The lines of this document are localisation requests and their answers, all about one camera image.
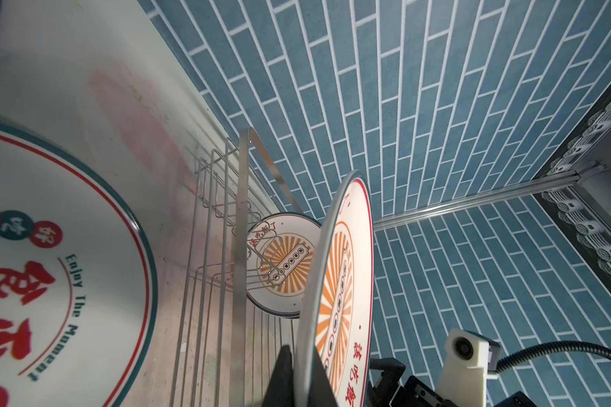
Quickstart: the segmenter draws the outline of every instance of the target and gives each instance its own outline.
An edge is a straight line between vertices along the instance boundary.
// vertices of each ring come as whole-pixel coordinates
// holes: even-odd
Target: brick pattern wallpaper
[[[529,180],[611,83],[611,0],[139,3],[317,219],[351,169],[374,218]]]
[[[611,295],[531,195],[375,232],[372,357],[434,383],[452,328],[504,354],[558,340],[611,348]],[[539,407],[611,406],[611,362],[543,357],[489,380],[488,403],[522,390]]]

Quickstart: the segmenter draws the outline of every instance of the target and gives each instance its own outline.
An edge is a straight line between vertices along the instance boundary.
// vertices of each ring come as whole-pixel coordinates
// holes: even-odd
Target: dish rack
[[[272,213],[249,186],[249,174],[255,174],[249,165],[249,132],[241,133],[240,147],[227,139],[224,152],[213,150],[210,159],[196,162],[170,407],[260,405],[280,347],[294,349],[298,320],[265,313],[247,298],[247,289],[266,284],[247,284],[248,277],[259,274],[247,269],[251,250],[276,267],[247,239],[247,232]],[[262,154],[262,142],[253,139]],[[237,160],[232,159],[235,153]],[[268,233],[261,239],[273,238]]]

